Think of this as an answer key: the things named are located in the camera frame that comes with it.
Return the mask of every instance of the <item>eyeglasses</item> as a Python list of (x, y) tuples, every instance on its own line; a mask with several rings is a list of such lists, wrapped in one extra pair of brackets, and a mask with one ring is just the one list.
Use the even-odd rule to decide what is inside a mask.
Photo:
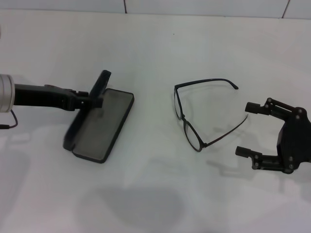
[(211, 81), (225, 81), (225, 82), (231, 84), (231, 86), (234, 89), (236, 89), (236, 90), (239, 89), (233, 82), (231, 82), (227, 79), (198, 80), (198, 81), (193, 81), (193, 82), (189, 82), (189, 83), (182, 83), (182, 84), (176, 85), (174, 88), (174, 103), (175, 103), (175, 111), (177, 114), (177, 118), (179, 120), (183, 120), (184, 131), (185, 131), (185, 135), (187, 137), (187, 140), (189, 141), (189, 143), (193, 147), (193, 149), (195, 149), (197, 152), (200, 152), (203, 148), (206, 148), (206, 147), (214, 144), (215, 142), (218, 142), (219, 140), (223, 139), (224, 137), (226, 137), (228, 134), (230, 134), (231, 132), (236, 130), (240, 125), (242, 125), (248, 117), (248, 115), (246, 115), (245, 119), (239, 125), (237, 125), (235, 128), (233, 128), (229, 132), (225, 133), (221, 137), (219, 137), (219, 138), (217, 138), (217, 139), (215, 139), (209, 143), (203, 142), (202, 139), (200, 138), (199, 134), (197, 133), (197, 131), (193, 128), (193, 126), (189, 123), (189, 121), (187, 121), (185, 119), (185, 115), (183, 114), (183, 109), (182, 109), (179, 94), (178, 94), (178, 89), (181, 87), (185, 87), (185, 86), (190, 86), (190, 85), (194, 85), (194, 84), (198, 84), (198, 83), (206, 83), (206, 82), (211, 82)]

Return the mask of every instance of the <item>eyeglass temple arm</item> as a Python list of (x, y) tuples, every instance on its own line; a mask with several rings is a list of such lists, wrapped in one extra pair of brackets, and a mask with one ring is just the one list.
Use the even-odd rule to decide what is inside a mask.
[(190, 85), (194, 85), (194, 84), (198, 84), (198, 83), (207, 83), (207, 82), (212, 82), (212, 81), (225, 81), (227, 83), (229, 83), (234, 89), (238, 90), (238, 86), (236, 86), (232, 81), (228, 80), (228, 79), (203, 79), (203, 80), (197, 80), (197, 81), (192, 81), (192, 82), (188, 82), (188, 83), (182, 83), (182, 84), (178, 84), (175, 86), (176, 89), (184, 87), (184, 86), (190, 86)]
[(242, 125), (246, 119), (248, 117), (248, 114), (246, 115), (245, 119), (240, 123), (238, 124), (236, 127), (234, 127), (232, 130), (230, 130), (229, 132), (225, 133), (224, 135), (222, 135), (221, 137), (215, 139), (214, 141), (211, 141), (209, 143), (206, 143), (205, 144), (205, 147), (209, 147), (210, 145), (213, 145), (215, 142), (218, 142), (219, 140), (223, 139), (224, 137), (226, 137), (228, 134), (232, 133), (233, 131), (235, 131), (237, 128), (239, 128), (240, 125)]

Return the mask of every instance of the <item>black wire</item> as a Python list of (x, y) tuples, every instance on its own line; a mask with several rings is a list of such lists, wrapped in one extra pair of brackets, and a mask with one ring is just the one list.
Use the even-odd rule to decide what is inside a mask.
[(10, 129), (11, 129), (11, 128), (14, 128), (14, 127), (16, 127), (16, 126), (18, 125), (18, 120), (17, 120), (17, 117), (16, 117), (15, 113), (13, 112), (13, 110), (11, 110), (11, 113), (12, 113), (12, 115), (13, 115), (13, 117), (14, 117), (15, 125), (10, 126), (10, 127), (9, 127)]

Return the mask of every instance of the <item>white table surface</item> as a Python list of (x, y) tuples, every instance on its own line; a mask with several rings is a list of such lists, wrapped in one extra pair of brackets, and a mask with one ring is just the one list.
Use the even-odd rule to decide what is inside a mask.
[[(311, 111), (311, 21), (267, 18), (0, 11), (0, 73), (16, 83), (89, 91), (100, 72), (135, 103), (105, 164), (62, 148), (76, 112), (14, 107), (0, 131), (0, 232), (306, 233), (311, 165), (254, 171), (236, 146), (276, 155), (282, 121), (250, 115), (196, 153), (173, 111), (206, 142), (268, 97)], [(13, 123), (0, 114), (1, 124)]]

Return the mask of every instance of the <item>cable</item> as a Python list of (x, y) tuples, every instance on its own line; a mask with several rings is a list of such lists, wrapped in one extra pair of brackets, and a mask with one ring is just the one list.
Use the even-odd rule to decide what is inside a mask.
[(14, 117), (15, 125), (0, 125), (0, 130), (8, 130), (8, 129), (14, 128), (18, 125), (18, 120), (17, 120), (17, 117), (16, 117), (15, 113), (13, 112), (13, 110), (11, 110), (11, 113)]

